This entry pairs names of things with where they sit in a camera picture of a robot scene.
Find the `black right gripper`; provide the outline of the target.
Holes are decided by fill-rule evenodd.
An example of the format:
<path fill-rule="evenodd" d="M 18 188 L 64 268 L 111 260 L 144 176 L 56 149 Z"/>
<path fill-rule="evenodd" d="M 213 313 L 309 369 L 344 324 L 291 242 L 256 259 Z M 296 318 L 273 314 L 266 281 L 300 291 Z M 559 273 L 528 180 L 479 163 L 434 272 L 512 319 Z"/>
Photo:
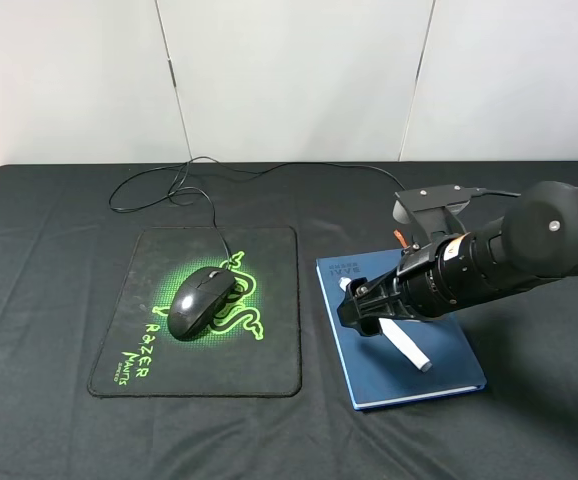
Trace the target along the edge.
<path fill-rule="evenodd" d="M 474 305 L 474 299 L 454 291 L 465 274 L 451 273 L 445 252 L 457 260 L 468 256 L 470 233 L 450 235 L 418 251 L 409 249 L 394 269 L 374 279 L 340 279 L 343 300 L 337 307 L 341 325 L 363 337 L 381 335 L 380 319 L 433 321 L 447 313 Z"/>

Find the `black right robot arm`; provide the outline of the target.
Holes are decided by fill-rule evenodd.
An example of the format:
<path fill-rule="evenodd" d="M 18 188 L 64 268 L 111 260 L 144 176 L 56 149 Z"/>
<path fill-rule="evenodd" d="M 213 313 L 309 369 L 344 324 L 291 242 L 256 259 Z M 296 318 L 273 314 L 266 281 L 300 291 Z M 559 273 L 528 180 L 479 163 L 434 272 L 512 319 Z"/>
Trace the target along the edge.
<path fill-rule="evenodd" d="M 393 217 L 411 241 L 392 270 L 345 286 L 340 323 L 368 337 L 380 321 L 445 314 L 578 276 L 578 186 L 543 181 L 472 231 L 458 214 L 485 188 L 441 185 L 397 193 Z"/>

